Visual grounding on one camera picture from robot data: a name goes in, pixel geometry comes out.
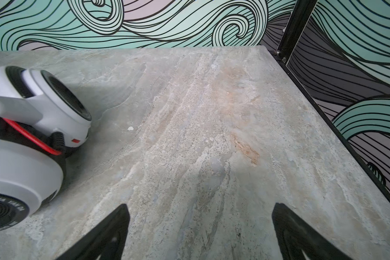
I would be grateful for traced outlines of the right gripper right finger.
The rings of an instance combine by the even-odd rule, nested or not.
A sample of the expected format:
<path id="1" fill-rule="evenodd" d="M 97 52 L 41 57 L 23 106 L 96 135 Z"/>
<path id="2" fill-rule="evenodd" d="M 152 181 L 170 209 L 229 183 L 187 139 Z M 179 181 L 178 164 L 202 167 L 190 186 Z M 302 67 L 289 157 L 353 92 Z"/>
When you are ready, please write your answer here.
<path id="1" fill-rule="evenodd" d="M 272 220 L 284 260 L 350 259 L 285 204 L 275 204 Z"/>

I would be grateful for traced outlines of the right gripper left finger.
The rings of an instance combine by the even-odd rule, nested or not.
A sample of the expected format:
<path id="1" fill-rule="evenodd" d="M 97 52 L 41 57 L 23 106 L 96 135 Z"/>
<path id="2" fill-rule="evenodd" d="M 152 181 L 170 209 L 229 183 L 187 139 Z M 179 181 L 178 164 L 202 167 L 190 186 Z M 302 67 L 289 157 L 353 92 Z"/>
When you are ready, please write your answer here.
<path id="1" fill-rule="evenodd" d="M 128 235 L 130 219 L 127 205 L 119 205 L 58 259 L 120 260 Z"/>

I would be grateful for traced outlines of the white black headphones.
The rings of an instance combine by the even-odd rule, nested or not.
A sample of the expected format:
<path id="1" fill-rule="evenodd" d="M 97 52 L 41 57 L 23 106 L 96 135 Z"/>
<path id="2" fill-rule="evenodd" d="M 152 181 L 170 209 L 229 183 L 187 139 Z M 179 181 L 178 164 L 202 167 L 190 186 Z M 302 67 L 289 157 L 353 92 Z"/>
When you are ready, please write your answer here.
<path id="1" fill-rule="evenodd" d="M 0 67 L 0 231 L 58 194 L 66 159 L 89 136 L 92 116 L 46 70 Z"/>

